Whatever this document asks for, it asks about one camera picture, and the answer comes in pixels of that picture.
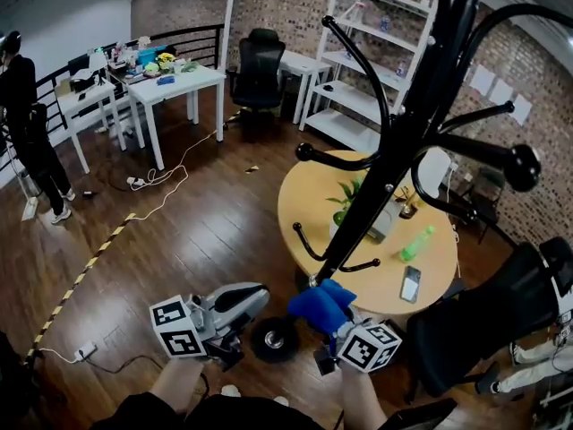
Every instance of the potted plant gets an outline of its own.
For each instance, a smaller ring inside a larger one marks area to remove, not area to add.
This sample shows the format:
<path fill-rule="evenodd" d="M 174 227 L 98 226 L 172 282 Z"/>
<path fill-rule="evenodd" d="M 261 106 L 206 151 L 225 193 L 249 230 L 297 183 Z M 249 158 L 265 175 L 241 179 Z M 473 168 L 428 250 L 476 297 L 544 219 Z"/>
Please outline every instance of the potted plant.
<path fill-rule="evenodd" d="M 350 183 L 352 184 L 352 187 L 342 182 L 338 182 L 344 191 L 345 199 L 337 199 L 334 197 L 327 199 L 327 201 L 335 202 L 340 206 L 340 209 L 334 212 L 334 215 L 332 215 L 332 220 L 330 221 L 330 238 L 334 237 L 334 235 L 337 233 L 338 227 L 342 224 L 348 209 L 352 205 L 352 202 L 356 198 L 356 195 L 362 186 L 363 179 L 355 178 L 354 180 L 351 180 Z"/>

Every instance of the wooden floor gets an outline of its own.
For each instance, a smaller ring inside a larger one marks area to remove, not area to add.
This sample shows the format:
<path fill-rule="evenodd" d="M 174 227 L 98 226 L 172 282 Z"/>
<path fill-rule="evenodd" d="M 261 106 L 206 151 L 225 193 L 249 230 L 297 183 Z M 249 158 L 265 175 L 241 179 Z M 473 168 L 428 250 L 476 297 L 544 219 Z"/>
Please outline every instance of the wooden floor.
<path fill-rule="evenodd" d="M 155 106 L 166 167 L 181 158 L 185 148 L 214 128 L 214 90 L 202 91 L 201 124 L 186 121 L 184 101 Z M 227 100 L 226 112 L 234 109 Z M 296 163 L 295 147 L 311 142 L 332 148 L 311 133 L 299 133 L 282 122 L 265 133 L 245 133 L 232 127 L 225 141 L 209 139 L 191 150 L 185 160 L 187 180 L 165 207 L 146 221 L 134 221 L 99 259 L 73 294 L 42 340 L 67 357 L 86 341 L 98 351 L 92 361 L 115 368 L 126 359 L 147 354 L 167 361 L 150 328 L 149 305 L 176 294 L 207 294 L 222 284 L 252 280 L 266 284 L 271 301 L 263 316 L 282 315 L 295 294 L 295 264 L 283 244 L 277 220 L 278 189 Z M 80 196 L 73 216 L 61 226 L 47 222 L 48 206 L 42 200 L 37 219 L 20 222 L 23 197 L 11 183 L 0 191 L 0 330 L 14 348 L 25 355 L 78 273 L 130 212 L 140 216 L 160 205 L 165 194 L 183 176 L 176 173 L 163 185 L 138 193 L 120 192 L 107 184 L 126 188 L 128 176 L 146 176 L 152 167 L 149 150 L 140 151 L 135 141 L 122 153 L 105 135 L 88 130 L 81 135 L 92 172 L 83 175 L 73 146 L 57 150 L 69 171 L 77 193 L 93 190 L 90 200 Z M 260 170 L 250 175 L 253 165 Z M 475 232 L 461 232 L 459 261 L 463 279 L 475 286 L 487 279 L 509 254 L 495 233 L 477 246 Z M 291 406 L 307 413 L 327 429 L 334 426 L 338 405 L 338 373 L 322 378 L 312 359 L 318 339 L 301 326 L 302 350 L 294 361 L 266 365 L 253 357 L 245 337 L 243 362 L 222 374 L 209 366 L 212 392 L 234 383 L 245 395 L 286 396 Z M 507 354 L 499 354 L 507 366 Z M 38 362 L 48 383 L 67 396 L 65 406 L 52 406 L 57 428 L 83 429 L 112 414 L 129 394 L 146 391 L 158 377 L 157 368 L 138 360 L 122 373 L 110 375 L 86 364 L 67 365 L 52 354 Z M 393 365 L 374 376 L 381 405 L 391 413 L 404 407 L 407 370 Z M 530 426 L 531 398 L 518 402 L 477 398 L 471 386 L 451 394 L 458 409 L 444 428 L 521 429 Z M 428 401 L 423 395 L 419 403 Z M 35 420 L 28 419 L 28 427 Z"/>

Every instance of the black clothing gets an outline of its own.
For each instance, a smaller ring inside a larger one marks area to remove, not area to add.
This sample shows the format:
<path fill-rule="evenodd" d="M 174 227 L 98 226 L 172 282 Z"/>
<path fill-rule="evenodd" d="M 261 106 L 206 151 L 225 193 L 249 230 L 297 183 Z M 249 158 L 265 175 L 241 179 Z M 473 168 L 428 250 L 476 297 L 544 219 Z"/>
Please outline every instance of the black clothing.
<path fill-rule="evenodd" d="M 0 75 L 0 106 L 6 108 L 8 130 L 18 159 L 46 193 L 54 214 L 59 215 L 64 210 L 64 201 L 58 189 L 66 194 L 71 185 L 47 133 L 38 131 L 39 127 L 46 127 L 46 118 L 30 119 L 32 104 L 37 101 L 34 63 L 17 55 Z"/>
<path fill-rule="evenodd" d="M 323 430 L 310 417 L 276 401 L 254 397 L 214 395 L 201 402 L 188 418 L 178 416 L 151 393 L 128 397 L 109 419 L 91 430 L 149 428 L 162 430 L 204 430 L 244 428 L 249 430 Z"/>
<path fill-rule="evenodd" d="M 36 67 L 31 59 L 17 55 L 0 75 L 0 106 L 6 108 L 7 119 L 19 121 L 38 102 Z"/>

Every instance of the table leg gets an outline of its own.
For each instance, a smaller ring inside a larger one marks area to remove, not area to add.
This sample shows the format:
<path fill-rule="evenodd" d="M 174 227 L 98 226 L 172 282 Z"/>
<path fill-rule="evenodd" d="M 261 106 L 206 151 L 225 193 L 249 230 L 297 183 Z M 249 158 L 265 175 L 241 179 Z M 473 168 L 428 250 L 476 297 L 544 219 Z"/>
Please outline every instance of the table leg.
<path fill-rule="evenodd" d="M 223 106 L 225 104 L 225 82 L 217 85 L 217 142 L 223 142 Z"/>
<path fill-rule="evenodd" d="M 68 133 L 70 134 L 70 137 L 72 137 L 73 146 L 75 147 L 75 152 L 78 153 L 78 158 L 80 158 L 83 171 L 86 174 L 89 174 L 90 168 L 88 167 L 88 161 L 86 161 L 86 157 L 83 155 L 83 151 L 81 150 L 80 140 L 78 139 L 78 133 L 75 129 L 75 123 L 69 115 L 65 116 L 65 122 L 68 124 Z"/>
<path fill-rule="evenodd" d="M 293 123 L 298 125 L 301 120 L 301 112 L 303 111 L 304 95 L 306 94 L 306 86 L 308 85 L 309 75 L 304 74 L 301 76 L 301 87 L 298 90 L 298 100 L 296 101 L 295 117 Z"/>
<path fill-rule="evenodd" d="M 106 110 L 104 109 L 104 104 L 103 104 L 103 102 L 98 102 L 98 106 L 99 106 L 99 114 L 101 115 L 101 124 L 102 124 L 106 129 L 109 129 L 109 126 L 107 125 Z"/>
<path fill-rule="evenodd" d="M 187 120 L 193 119 L 193 93 L 187 92 Z"/>
<path fill-rule="evenodd" d="M 153 147 L 153 154 L 155 155 L 155 162 L 159 170 L 163 170 L 163 157 L 161 156 L 161 148 L 159 147 L 158 130 L 155 127 L 155 118 L 153 117 L 153 106 L 145 105 L 145 117 L 147 118 L 147 127 L 150 129 L 151 146 Z"/>
<path fill-rule="evenodd" d="M 322 72 L 321 84 L 324 84 L 326 82 L 328 74 L 329 74 L 328 70 L 326 72 Z M 313 113 L 317 113 L 319 111 L 320 104 L 321 104 L 321 95 L 316 94 L 316 99 L 314 100 L 314 109 L 312 110 Z"/>
<path fill-rule="evenodd" d="M 199 123 L 199 91 L 193 91 L 193 124 Z"/>
<path fill-rule="evenodd" d="M 140 114 L 137 111 L 137 103 L 135 102 L 135 97 L 129 94 L 129 106 L 132 109 L 132 120 L 135 125 L 135 133 L 137 133 L 137 141 L 140 144 L 140 148 L 145 148 L 145 141 L 143 140 L 143 132 L 141 131 L 141 121 Z"/>
<path fill-rule="evenodd" d="M 115 90 L 109 94 L 109 104 L 111 105 L 111 113 L 114 116 L 115 130 L 117 131 L 117 138 L 119 139 L 119 148 L 125 151 L 125 137 L 122 124 L 119 121 L 119 113 L 117 113 L 117 104 L 115 103 Z"/>

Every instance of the smartphone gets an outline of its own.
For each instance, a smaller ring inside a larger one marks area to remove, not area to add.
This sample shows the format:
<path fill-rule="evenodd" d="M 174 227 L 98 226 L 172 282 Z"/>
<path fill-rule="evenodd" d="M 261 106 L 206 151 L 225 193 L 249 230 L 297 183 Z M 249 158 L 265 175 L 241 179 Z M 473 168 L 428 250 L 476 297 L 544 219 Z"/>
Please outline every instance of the smartphone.
<path fill-rule="evenodd" d="M 400 291 L 400 297 L 407 301 L 408 303 L 415 303 L 418 299 L 418 288 L 420 287 L 420 278 L 422 273 L 413 268 L 412 266 L 406 266 L 404 271 L 404 280 L 402 281 L 402 290 Z"/>

